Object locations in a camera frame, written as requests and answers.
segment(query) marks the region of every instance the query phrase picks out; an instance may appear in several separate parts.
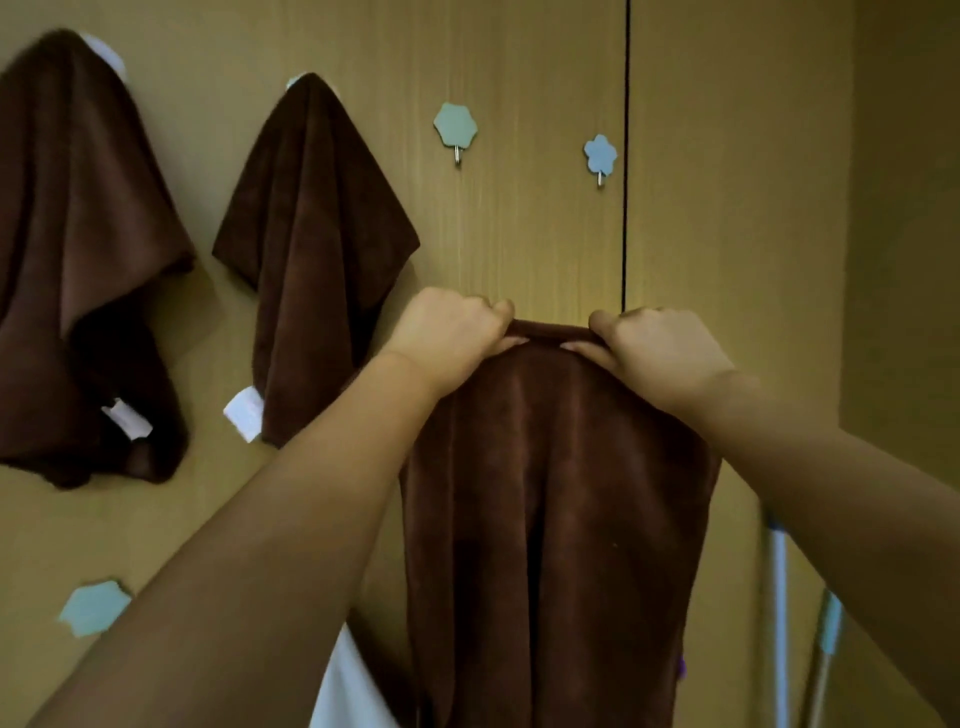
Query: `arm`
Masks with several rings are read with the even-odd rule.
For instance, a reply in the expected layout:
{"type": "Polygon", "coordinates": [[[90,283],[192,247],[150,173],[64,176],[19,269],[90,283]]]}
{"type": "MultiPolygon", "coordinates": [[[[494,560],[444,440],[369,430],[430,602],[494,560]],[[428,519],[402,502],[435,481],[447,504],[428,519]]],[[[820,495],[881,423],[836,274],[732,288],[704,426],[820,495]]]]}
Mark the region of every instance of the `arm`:
{"type": "Polygon", "coordinates": [[[609,351],[566,347],[710,442],[903,673],[960,720],[960,493],[766,395],[692,313],[598,312],[590,325],[609,351]]]}
{"type": "Polygon", "coordinates": [[[509,302],[420,292],[344,394],[133,601],[32,723],[307,724],[390,489],[437,400],[503,338],[509,302]]]}

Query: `wardrobe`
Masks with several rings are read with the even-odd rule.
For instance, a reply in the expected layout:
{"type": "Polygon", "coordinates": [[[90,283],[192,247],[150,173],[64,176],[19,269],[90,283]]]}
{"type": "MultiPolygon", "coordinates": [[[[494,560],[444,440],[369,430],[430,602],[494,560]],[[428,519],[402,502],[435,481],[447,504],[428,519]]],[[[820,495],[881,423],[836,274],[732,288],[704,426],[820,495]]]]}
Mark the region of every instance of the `wardrobe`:
{"type": "MultiPolygon", "coordinates": [[[[0,725],[22,725],[89,647],[56,623],[75,587],[139,591],[274,454],[222,414],[251,384],[256,299],[210,248],[290,78],[315,71],[334,88],[420,234],[381,340],[424,285],[567,324],[690,307],[741,366],[835,420],[852,24],[850,0],[6,3],[4,65],[54,27],[122,57],[201,264],[150,303],[191,433],[173,480],[63,493],[0,470],[0,725]],[[443,102],[478,125],[459,166],[433,127],[443,102]],[[619,153],[602,186],[583,151],[598,133],[619,153]]],[[[759,507],[730,469],[710,516],[676,724],[740,728],[769,715],[769,610],[759,507]]],[[[354,618],[402,677],[401,533],[397,497],[354,618]]],[[[822,584],[799,551],[790,561],[797,704],[822,584]]]]}

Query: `hand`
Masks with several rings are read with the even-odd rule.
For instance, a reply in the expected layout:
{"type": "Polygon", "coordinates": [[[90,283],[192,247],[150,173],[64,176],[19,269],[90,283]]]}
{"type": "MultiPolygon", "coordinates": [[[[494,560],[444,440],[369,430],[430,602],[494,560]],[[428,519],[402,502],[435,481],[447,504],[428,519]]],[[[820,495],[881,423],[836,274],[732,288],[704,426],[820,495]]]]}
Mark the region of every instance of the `hand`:
{"type": "Polygon", "coordinates": [[[407,304],[381,353],[404,356],[424,374],[437,399],[467,381],[480,362],[527,340],[504,337],[514,305],[424,288],[407,304]]]}
{"type": "Polygon", "coordinates": [[[564,349],[585,356],[681,420],[694,414],[713,381],[735,371],[691,311],[640,308],[621,316],[594,311],[590,328],[609,350],[589,342],[569,342],[564,349]]]}

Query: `brown towel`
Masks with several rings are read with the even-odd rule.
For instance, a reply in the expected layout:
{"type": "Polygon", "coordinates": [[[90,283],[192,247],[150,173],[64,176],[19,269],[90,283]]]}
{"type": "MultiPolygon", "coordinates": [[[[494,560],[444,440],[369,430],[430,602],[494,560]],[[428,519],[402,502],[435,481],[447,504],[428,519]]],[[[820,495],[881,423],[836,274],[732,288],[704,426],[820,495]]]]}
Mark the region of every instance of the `brown towel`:
{"type": "Polygon", "coordinates": [[[64,488],[173,474],[186,428],[138,294],[192,256],[123,83],[43,37],[0,76],[0,461],[64,488]],[[117,398],[149,437],[104,415],[117,398]]]}
{"type": "Polygon", "coordinates": [[[261,130],[213,246],[259,292],[265,442],[284,445],[337,398],[419,246],[336,94],[302,76],[261,130]]]}
{"type": "Polygon", "coordinates": [[[719,461],[589,331],[513,333],[401,478],[420,726],[668,726],[719,461]]]}

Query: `care label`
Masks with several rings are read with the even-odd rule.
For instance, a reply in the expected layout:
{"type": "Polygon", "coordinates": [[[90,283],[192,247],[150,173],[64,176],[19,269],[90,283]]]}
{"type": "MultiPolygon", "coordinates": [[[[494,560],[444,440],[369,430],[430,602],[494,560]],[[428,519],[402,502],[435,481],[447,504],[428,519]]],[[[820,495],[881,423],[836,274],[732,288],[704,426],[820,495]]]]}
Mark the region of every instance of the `care label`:
{"type": "Polygon", "coordinates": [[[256,387],[247,387],[224,407],[224,414],[237,428],[240,436],[251,443],[263,428],[263,398],[256,391],[256,387]]]}
{"type": "Polygon", "coordinates": [[[123,400],[115,400],[112,407],[101,407],[100,409],[131,440],[140,440],[154,431],[154,426],[123,400]]]}

